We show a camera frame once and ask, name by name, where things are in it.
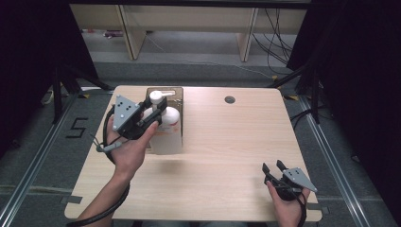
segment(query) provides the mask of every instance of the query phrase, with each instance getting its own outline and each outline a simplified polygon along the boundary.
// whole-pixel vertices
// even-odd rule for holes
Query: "wooden table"
[[[115,96],[134,102],[145,99],[148,87],[119,86]],[[235,103],[225,102],[233,96]],[[102,124],[96,137],[101,138]],[[266,163],[281,160],[300,167],[304,159],[280,92],[265,88],[183,87],[183,153],[147,154],[131,182],[131,192],[114,218],[175,220],[275,220],[268,188],[263,184]],[[113,175],[113,164],[92,146],[65,215],[76,218]],[[309,202],[317,203],[314,193]],[[306,221],[322,212],[307,210]]]

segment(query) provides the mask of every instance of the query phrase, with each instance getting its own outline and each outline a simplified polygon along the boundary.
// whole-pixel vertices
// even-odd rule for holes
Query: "black cable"
[[[282,45],[275,44],[271,39],[269,39],[269,37],[266,36],[266,34],[263,34],[263,36],[265,37],[266,40],[268,40],[268,41],[269,41],[270,43],[272,43],[273,45],[275,45],[275,46],[277,46],[277,47],[280,47],[280,48],[285,48],[286,51],[292,51],[292,48],[286,48],[286,47],[283,47]]]
[[[91,218],[87,218],[87,219],[83,219],[83,220],[77,220],[74,222],[70,222],[67,223],[66,226],[67,227],[76,227],[76,226],[85,226],[85,225],[89,225],[92,223],[95,223],[103,218],[106,218],[109,214],[111,214],[112,212],[114,212],[118,207],[120,207],[120,205],[125,201],[125,199],[127,198],[128,194],[130,192],[130,185],[127,186],[127,188],[125,189],[123,195],[121,195],[120,199],[117,201],[116,204],[114,204],[113,206],[111,206],[109,209],[105,210],[104,212],[93,216]]]
[[[286,49],[284,48],[284,43],[285,43],[285,42],[283,41],[283,39],[281,39],[281,32],[280,32],[280,23],[279,23],[279,20],[280,20],[280,9],[276,9],[276,29],[275,29],[275,31],[276,31],[277,38],[278,38],[278,40],[280,41],[281,49],[282,49],[282,51],[283,51],[283,54],[284,54],[286,60],[288,61],[288,59],[289,59],[289,54],[287,53]]]
[[[266,9],[265,9],[265,12],[266,12],[266,15],[267,15],[268,18],[269,18],[269,21],[270,21],[271,26],[273,27],[274,33],[277,34],[276,29],[274,28],[273,22],[272,22],[271,18],[269,17],[268,11],[267,11]],[[281,39],[280,33],[278,33],[277,35],[278,35],[278,39],[281,41],[280,43],[286,45],[289,49],[292,50],[292,47],[289,46],[288,44],[286,44],[286,42],[284,42],[284,41]]]
[[[326,108],[326,105],[323,104],[323,105],[321,105],[321,106],[318,106],[318,110],[319,110],[319,109],[322,109],[322,108]],[[302,111],[302,112],[297,113],[297,114],[295,114],[294,116],[290,117],[290,118],[289,118],[290,121],[294,120],[295,118],[298,118],[298,119],[295,121],[295,124],[294,124],[294,126],[293,126],[292,128],[295,130],[295,128],[297,127],[298,122],[301,120],[301,118],[303,118],[303,117],[306,116],[307,114],[311,114],[311,113],[312,113],[312,109],[307,109],[307,110],[305,110],[305,111]]]
[[[262,50],[264,50],[265,52],[267,52],[268,54],[271,54],[275,59],[277,59],[278,61],[287,64],[287,61],[282,59],[279,55],[277,55],[276,53],[272,52],[271,50],[269,50],[267,47],[265,47],[261,42],[259,42],[259,40],[256,38],[256,36],[254,36],[254,39],[256,40],[257,44],[262,48]]]
[[[295,128],[297,127],[298,122],[301,120],[301,118],[303,118],[304,116],[306,116],[307,114],[310,114],[310,113],[311,113],[311,111],[309,110],[309,112],[305,112],[305,113],[301,114],[300,116],[298,116],[298,119],[295,121],[295,124],[292,128],[295,130]]]
[[[107,126],[108,126],[108,123],[109,123],[109,119],[113,114],[114,114],[114,105],[107,112],[105,120],[104,120],[104,123],[103,123],[103,143],[102,143],[102,145],[104,146],[104,148],[108,146],[108,143],[107,143]],[[115,138],[110,144],[115,143],[115,141],[117,141],[119,138],[121,138],[121,136]],[[112,153],[111,152],[106,152],[106,156],[114,164]],[[66,226],[67,227],[85,226],[85,225],[89,225],[89,224],[95,223],[95,222],[97,222],[97,221],[99,221],[99,220],[101,220],[103,218],[106,218],[108,215],[110,215],[112,212],[114,212],[116,209],[118,209],[118,207],[120,207],[120,205],[127,198],[129,192],[130,192],[130,185],[128,184],[127,188],[125,189],[124,193],[121,195],[120,199],[114,205],[112,205],[109,209],[107,209],[104,212],[102,212],[102,213],[100,213],[100,214],[98,214],[96,216],[93,216],[91,218],[69,222],[69,223],[66,224]]]
[[[265,9],[266,15],[268,16],[269,22],[271,27],[273,28],[273,38],[271,39],[271,41],[274,40],[274,36],[277,36],[277,39],[279,40],[280,44],[281,44],[281,48],[283,50],[284,56],[287,58],[287,56],[289,56],[289,54],[286,52],[286,49],[284,48],[284,45],[286,45],[288,48],[291,48],[288,44],[286,44],[286,42],[283,41],[283,39],[281,39],[281,33],[280,33],[280,24],[279,24],[279,18],[280,18],[280,9],[276,9],[276,26],[274,26],[273,21],[271,20],[268,11]]]

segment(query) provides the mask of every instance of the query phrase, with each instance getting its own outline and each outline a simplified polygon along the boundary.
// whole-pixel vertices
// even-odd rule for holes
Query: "black wire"
[[[275,59],[277,59],[278,61],[280,61],[283,64],[287,64],[287,62],[285,60],[283,60],[282,58],[280,58],[280,56],[278,56],[277,54],[275,54],[274,52],[272,52],[271,50],[269,50],[267,47],[265,47],[263,44],[261,44],[256,37],[253,34],[254,39],[256,40],[256,42],[259,44],[259,46],[262,48],[262,50],[264,50],[265,52],[268,53],[268,67],[271,70],[271,72],[275,73],[275,74],[280,74],[280,75],[288,75],[286,73],[280,73],[275,71],[274,69],[271,68],[270,66],[270,62],[269,62],[269,54],[271,54]]]
[[[270,43],[272,43],[272,40],[269,39],[269,37],[267,37],[266,34],[263,34],[263,36],[264,36],[265,39],[267,39]],[[282,45],[275,44],[275,43],[272,43],[272,44],[275,45],[275,46],[277,46],[277,47],[280,47],[280,48],[285,48],[286,51],[292,51],[292,48],[283,47]]]
[[[280,20],[280,9],[276,9],[276,34],[277,34],[277,38],[278,38],[278,40],[280,41],[280,44],[281,44],[281,48],[282,48],[282,50],[283,50],[283,54],[284,54],[284,56],[286,57],[286,60],[288,61],[288,59],[289,59],[289,54],[288,54],[288,52],[286,51],[286,49],[284,48],[284,41],[283,41],[283,39],[281,39],[281,32],[280,32],[280,23],[279,23],[279,20]]]
[[[70,222],[67,223],[66,226],[67,227],[71,227],[71,226],[85,226],[85,225],[89,225],[92,223],[95,223],[103,218],[106,218],[109,214],[111,214],[112,212],[114,212],[118,207],[120,207],[120,205],[124,202],[124,200],[127,198],[128,194],[130,192],[130,185],[127,186],[127,188],[125,189],[124,193],[121,195],[120,199],[113,205],[111,206],[109,209],[107,209],[106,211],[93,216],[91,218],[87,218],[87,219],[83,219],[83,220],[78,220],[78,221],[74,221],[74,222]]]
[[[257,44],[259,44],[259,46],[262,48],[262,50],[264,50],[265,52],[267,52],[268,54],[271,54],[275,59],[277,59],[278,61],[287,64],[287,61],[282,59],[279,55],[277,55],[276,53],[272,52],[271,50],[269,50],[267,47],[265,47],[261,42],[259,42],[259,40],[256,38],[256,36],[254,36],[254,39],[256,40]]]
[[[298,122],[301,120],[301,118],[303,118],[303,117],[306,116],[307,114],[309,114],[309,113],[303,113],[303,114],[301,114],[301,115],[298,117],[298,119],[295,121],[295,124],[294,124],[294,126],[293,126],[293,129],[294,129],[294,130],[295,130],[295,128],[297,127]]]
[[[274,28],[273,22],[272,22],[271,18],[269,17],[268,11],[267,11],[266,9],[265,9],[265,12],[266,12],[266,15],[267,15],[268,18],[269,18],[270,24],[271,24],[271,26],[273,27],[274,32],[277,33],[277,32],[276,32],[276,29]],[[278,39],[281,41],[281,44],[286,45],[289,49],[292,50],[292,47],[289,46],[288,44],[286,44],[286,42],[284,42],[284,41],[281,39],[280,33],[278,33]]]
[[[271,27],[273,28],[273,31],[274,31],[274,33],[273,33],[273,38],[274,38],[274,35],[277,36],[277,39],[280,41],[281,48],[283,49],[284,55],[287,54],[287,56],[289,56],[289,54],[288,54],[287,52],[285,52],[285,47],[284,47],[284,45],[286,45],[286,46],[287,46],[288,48],[290,48],[291,50],[292,50],[292,48],[291,48],[288,44],[286,44],[286,42],[284,42],[283,39],[281,39],[280,24],[279,24],[280,9],[276,9],[276,26],[274,26],[273,21],[271,20],[271,18],[270,18],[270,16],[269,16],[269,13],[268,13],[268,11],[267,11],[266,9],[265,9],[265,12],[266,12],[266,15],[268,16],[270,25],[271,25]]]

